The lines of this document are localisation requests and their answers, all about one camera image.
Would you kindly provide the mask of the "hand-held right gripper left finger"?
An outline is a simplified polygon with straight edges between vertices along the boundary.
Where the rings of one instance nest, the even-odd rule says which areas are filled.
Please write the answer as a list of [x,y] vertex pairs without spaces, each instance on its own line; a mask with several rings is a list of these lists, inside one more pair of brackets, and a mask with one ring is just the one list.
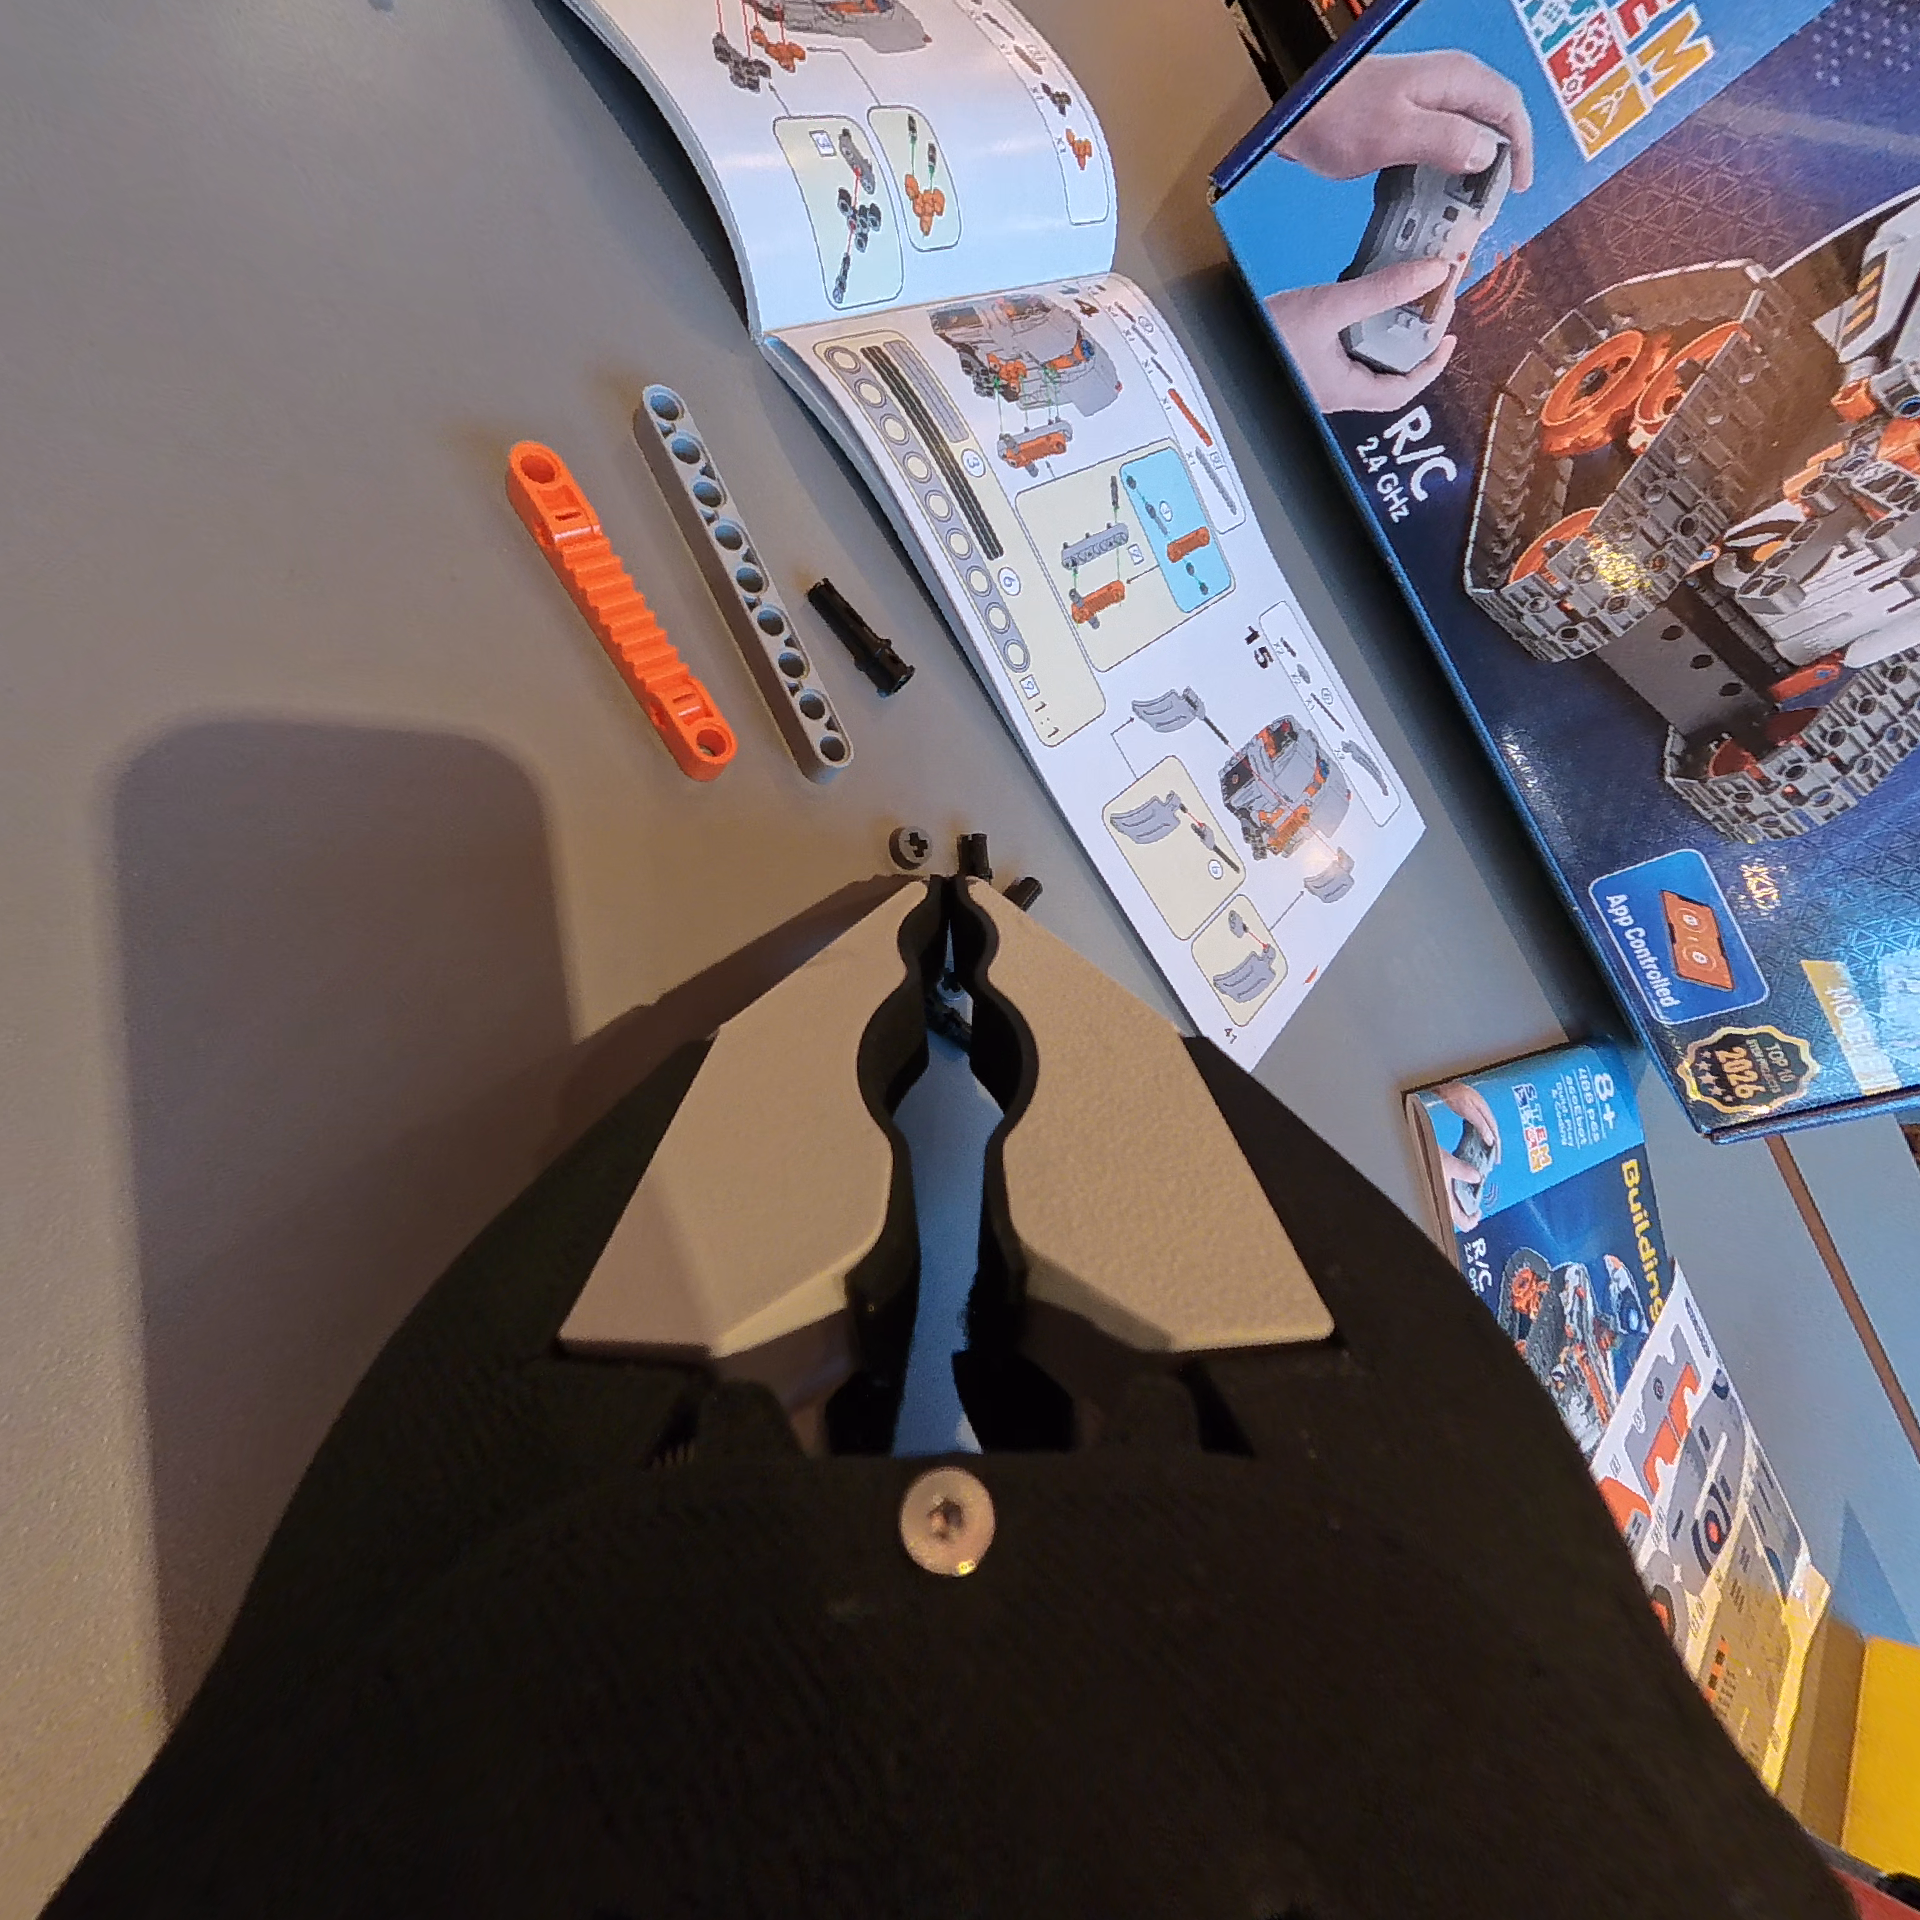
[[562,1328],[567,1350],[707,1363],[885,1450],[919,1305],[892,1122],[927,1067],[941,882],[897,888],[725,1022]]

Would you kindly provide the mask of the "open instruction booklet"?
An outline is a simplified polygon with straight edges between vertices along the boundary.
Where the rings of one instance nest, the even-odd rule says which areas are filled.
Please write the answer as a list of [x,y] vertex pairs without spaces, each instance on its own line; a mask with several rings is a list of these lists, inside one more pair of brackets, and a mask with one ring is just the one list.
[[1192,1022],[1253,1067],[1422,821],[1311,632],[1088,95],[995,3],[578,3]]

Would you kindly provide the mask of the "blue toy robot box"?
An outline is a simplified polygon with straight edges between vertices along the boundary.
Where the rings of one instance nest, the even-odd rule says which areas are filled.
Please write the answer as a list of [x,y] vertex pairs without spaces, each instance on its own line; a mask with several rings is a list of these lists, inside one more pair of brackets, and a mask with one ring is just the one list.
[[1915,4],[1385,4],[1214,171],[1708,1138],[1917,1081]]

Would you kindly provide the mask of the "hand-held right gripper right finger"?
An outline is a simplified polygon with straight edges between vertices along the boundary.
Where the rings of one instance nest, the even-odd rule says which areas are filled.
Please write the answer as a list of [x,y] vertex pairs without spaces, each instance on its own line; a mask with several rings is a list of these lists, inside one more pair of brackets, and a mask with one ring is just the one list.
[[951,1359],[985,1448],[1071,1448],[1133,1378],[1326,1341],[1311,1284],[1184,1036],[988,882],[948,888],[985,1139]]

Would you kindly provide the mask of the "long black pin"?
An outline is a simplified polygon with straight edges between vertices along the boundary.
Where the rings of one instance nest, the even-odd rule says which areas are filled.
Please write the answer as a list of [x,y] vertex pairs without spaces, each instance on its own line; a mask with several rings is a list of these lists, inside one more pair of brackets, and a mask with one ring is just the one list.
[[900,658],[896,644],[878,632],[828,578],[813,580],[805,598],[882,696],[897,694],[910,681],[914,664]]

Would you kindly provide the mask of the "yellow plastic bin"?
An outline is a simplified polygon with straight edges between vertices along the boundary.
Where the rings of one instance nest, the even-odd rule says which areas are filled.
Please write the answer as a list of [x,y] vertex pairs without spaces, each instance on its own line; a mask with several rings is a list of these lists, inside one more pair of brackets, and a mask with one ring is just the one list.
[[1837,1839],[1857,1860],[1917,1875],[1917,1646],[1839,1632],[1842,1795]]

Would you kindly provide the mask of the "blue cover booklet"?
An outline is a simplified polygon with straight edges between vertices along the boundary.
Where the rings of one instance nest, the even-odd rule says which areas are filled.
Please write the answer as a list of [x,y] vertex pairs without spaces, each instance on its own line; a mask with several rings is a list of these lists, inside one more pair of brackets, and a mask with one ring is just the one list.
[[1410,1091],[1433,1211],[1587,1462],[1650,1602],[1767,1789],[1828,1583],[1667,1252],[1630,1073],[1564,1045]]

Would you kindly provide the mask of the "grey holed beam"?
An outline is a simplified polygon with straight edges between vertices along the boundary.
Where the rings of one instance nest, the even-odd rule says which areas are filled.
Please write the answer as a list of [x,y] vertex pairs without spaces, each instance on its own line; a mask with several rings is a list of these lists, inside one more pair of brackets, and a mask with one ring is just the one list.
[[851,763],[849,739],[684,396],[649,384],[634,436],[798,770],[833,780]]

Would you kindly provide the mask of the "orange toothed beam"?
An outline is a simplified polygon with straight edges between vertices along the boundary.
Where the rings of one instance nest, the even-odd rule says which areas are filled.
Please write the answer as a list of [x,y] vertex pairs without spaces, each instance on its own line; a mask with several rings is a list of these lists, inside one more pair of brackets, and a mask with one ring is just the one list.
[[635,588],[562,454],[541,441],[513,444],[508,494],[676,766],[689,780],[715,780],[733,762],[735,736]]

